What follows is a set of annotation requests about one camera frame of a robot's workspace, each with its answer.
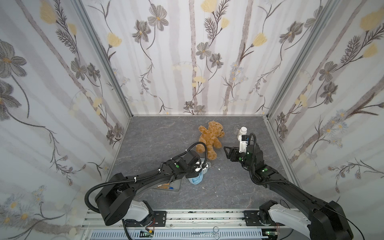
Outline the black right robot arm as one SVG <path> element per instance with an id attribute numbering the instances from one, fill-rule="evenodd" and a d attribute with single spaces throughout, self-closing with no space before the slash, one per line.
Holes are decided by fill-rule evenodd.
<path id="1" fill-rule="evenodd" d="M 265 164 L 255 134 L 241 136 L 239 147 L 224 147 L 224 151 L 227 159 L 241 163 L 255 185 L 277 193 L 298 209 L 295 212 L 270 200 L 259 207 L 261 224 L 283 224 L 311 240 L 353 239 L 343 208 L 334 201 L 328 203 L 307 193 Z"/>

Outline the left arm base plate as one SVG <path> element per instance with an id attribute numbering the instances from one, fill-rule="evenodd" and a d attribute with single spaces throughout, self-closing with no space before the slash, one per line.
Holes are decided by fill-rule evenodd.
<path id="1" fill-rule="evenodd" d="M 165 227 L 167 219 L 166 211 L 154 211 L 141 222 L 135 220 L 124 220 L 126 227 Z"/>

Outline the brown teddy bear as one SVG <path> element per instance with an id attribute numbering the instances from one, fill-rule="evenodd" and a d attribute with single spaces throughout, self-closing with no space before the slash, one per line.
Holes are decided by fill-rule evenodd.
<path id="1" fill-rule="evenodd" d="M 217 158 L 217 153 L 214 148 L 220 149 L 222 147 L 222 143 L 219 138 L 223 138 L 225 136 L 224 128 L 222 124 L 211 121 L 208 123 L 208 128 L 204 126 L 199 126 L 199 131 L 201 133 L 199 137 L 199 142 L 202 142 L 206 145 L 206 149 L 202 144 L 198 144 L 196 146 L 196 151 L 199 154 L 207 152 L 208 160 L 215 160 Z"/>

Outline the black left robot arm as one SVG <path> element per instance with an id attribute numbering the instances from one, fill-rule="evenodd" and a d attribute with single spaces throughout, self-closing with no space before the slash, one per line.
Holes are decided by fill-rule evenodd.
<path id="1" fill-rule="evenodd" d="M 119 173 L 90 188 L 84 197 L 85 204 L 89 210 L 101 214 L 106 226 L 111 226 L 126 217 L 137 194 L 175 180 L 195 178 L 203 171 L 207 159 L 207 145 L 196 142 L 155 170 L 128 177 Z"/>

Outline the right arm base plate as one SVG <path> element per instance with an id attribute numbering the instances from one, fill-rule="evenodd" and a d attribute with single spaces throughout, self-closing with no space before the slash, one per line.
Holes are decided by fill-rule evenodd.
<path id="1" fill-rule="evenodd" d="M 245 210 L 243 211 L 244 217 L 243 220 L 246 223 L 247 227 L 276 227 L 275 222 L 262 223 L 262 220 L 259 216 L 259 210 Z"/>

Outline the light blue fleece hoodie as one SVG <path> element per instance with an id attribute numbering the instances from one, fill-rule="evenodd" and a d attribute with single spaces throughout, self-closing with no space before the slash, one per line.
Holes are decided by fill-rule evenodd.
<path id="1" fill-rule="evenodd" d="M 188 181 L 193 185 L 198 185 L 202 182 L 204 175 L 207 173 L 208 169 L 202 170 L 197 177 L 189 178 Z"/>

